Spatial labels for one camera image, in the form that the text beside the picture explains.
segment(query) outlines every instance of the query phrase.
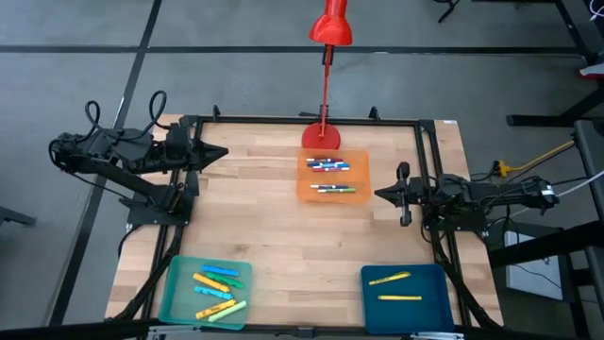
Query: red lamp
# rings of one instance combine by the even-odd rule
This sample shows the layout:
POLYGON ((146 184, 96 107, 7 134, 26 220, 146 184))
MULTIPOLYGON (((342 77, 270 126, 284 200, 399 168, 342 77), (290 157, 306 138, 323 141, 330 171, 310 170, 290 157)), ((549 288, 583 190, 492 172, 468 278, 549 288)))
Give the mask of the red lamp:
POLYGON ((326 123, 327 85, 333 46, 350 45, 352 43, 352 31, 345 18, 347 3, 348 0, 326 0, 325 12, 310 29, 309 38, 318 43, 324 43, 326 54, 321 123, 311 124, 304 130, 302 146, 305 148, 337 149, 340 147, 340 132, 336 127, 326 123))

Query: wooden table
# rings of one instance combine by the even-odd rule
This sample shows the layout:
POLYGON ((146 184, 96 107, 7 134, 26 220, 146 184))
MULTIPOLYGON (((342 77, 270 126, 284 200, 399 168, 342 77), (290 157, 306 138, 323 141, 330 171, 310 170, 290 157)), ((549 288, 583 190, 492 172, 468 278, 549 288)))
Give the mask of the wooden table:
MULTIPOLYGON (((164 115, 168 124, 178 115, 164 115)), ((436 121, 443 168, 468 178, 456 122, 436 121)), ((308 204, 295 194, 296 155, 303 125, 206 123, 201 139, 229 153, 199 176, 200 197, 185 229, 181 255, 250 262, 254 269, 248 324, 362 327, 361 267, 366 264, 432 264, 431 246, 420 235, 421 212, 401 228, 400 210, 373 196, 363 206, 308 204)), ((402 161, 420 176, 410 127, 338 127, 342 148, 369 152, 372 189, 395 183, 402 161)), ((156 139, 165 131, 156 129, 156 139)), ((428 137, 425 138, 431 166, 428 137)), ((169 175, 144 176, 167 183, 169 175)), ((124 244, 107 316, 121 312, 149 275, 159 226, 144 226, 124 244)), ((489 316, 502 323, 484 244, 457 232, 463 278, 489 316)), ((449 297, 456 324, 458 300, 449 297)), ((155 294, 157 315, 163 281, 155 294)))

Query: red lamp shade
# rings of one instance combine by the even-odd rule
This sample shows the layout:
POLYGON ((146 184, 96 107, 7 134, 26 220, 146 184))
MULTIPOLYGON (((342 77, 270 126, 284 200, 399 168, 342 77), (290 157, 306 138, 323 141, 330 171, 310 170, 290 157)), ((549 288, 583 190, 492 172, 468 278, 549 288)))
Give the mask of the red lamp shade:
POLYGON ((310 29, 309 38, 331 45, 350 45, 352 31, 346 21, 348 0, 326 0, 325 13, 319 17, 310 29))

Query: floor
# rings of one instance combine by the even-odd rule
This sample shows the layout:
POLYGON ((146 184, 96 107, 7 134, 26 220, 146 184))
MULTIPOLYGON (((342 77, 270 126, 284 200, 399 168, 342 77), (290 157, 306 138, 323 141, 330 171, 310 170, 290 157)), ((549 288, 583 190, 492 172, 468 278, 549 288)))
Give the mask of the floor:
MULTIPOLYGON (((152 0, 5 0, 2 44, 138 45, 152 0)), ((588 44, 602 41, 578 1, 565 1, 588 44)), ((321 0, 164 1, 150 45, 314 45, 307 38, 321 0)), ((443 5, 424 0, 350 0, 355 45, 572 46, 552 5, 516 6, 462 1, 445 23, 443 5)), ((120 106, 133 54, 0 53, 0 205, 35 215, 33 229, 0 228, 0 329, 45 324, 90 188, 61 174, 47 144, 89 123, 83 105, 102 107, 110 126, 120 106)), ((577 78, 581 59, 564 56, 336 54, 330 114, 457 120, 471 172, 493 160, 526 162, 570 138, 571 129, 508 127, 510 113, 557 114, 595 87, 577 78)), ((168 93, 168 112, 296 115, 316 111, 321 67, 317 54, 153 54, 144 59, 126 126, 148 122, 152 92, 168 93)), ((604 113, 598 108, 593 114, 604 113)), ((576 150, 539 167, 552 181, 582 176, 576 150)), ((541 217, 519 221, 572 227, 595 218, 587 190, 541 217)), ((103 195, 66 323, 102 319, 125 232, 126 209, 103 195)), ((574 254, 576 266, 585 265, 574 254)), ((513 330, 572 335, 566 305, 505 289, 498 282, 506 325, 513 330)), ((585 289, 583 298, 593 299, 585 289)), ((593 338, 604 326, 585 303, 593 338)), ((213 335, 235 338, 240 335, 213 335)))

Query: red lamp base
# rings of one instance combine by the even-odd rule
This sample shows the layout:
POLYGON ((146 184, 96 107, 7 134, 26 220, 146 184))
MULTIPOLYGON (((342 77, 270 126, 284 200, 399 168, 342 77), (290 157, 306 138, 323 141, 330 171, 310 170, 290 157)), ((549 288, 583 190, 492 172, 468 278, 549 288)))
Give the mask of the red lamp base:
POLYGON ((330 124, 325 124, 325 135, 319 136, 321 132, 321 123, 313 123, 309 125, 302 134, 302 147, 317 148, 317 149, 334 149, 340 148, 340 132, 330 124))

